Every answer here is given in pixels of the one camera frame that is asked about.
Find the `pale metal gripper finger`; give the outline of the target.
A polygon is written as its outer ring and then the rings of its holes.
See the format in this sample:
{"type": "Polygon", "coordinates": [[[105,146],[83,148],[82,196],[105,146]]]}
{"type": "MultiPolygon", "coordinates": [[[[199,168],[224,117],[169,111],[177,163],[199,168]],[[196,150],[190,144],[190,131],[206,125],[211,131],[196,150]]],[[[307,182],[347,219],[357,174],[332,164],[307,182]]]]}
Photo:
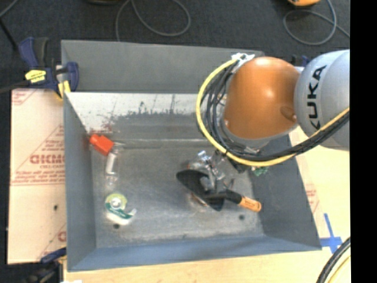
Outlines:
{"type": "Polygon", "coordinates": [[[224,191],[224,172],[205,170],[201,174],[203,177],[200,179],[200,184],[206,192],[220,193],[224,191]]]}
{"type": "Polygon", "coordinates": [[[210,170],[211,157],[205,150],[197,153],[196,157],[189,161],[188,168],[192,170],[210,170]]]}

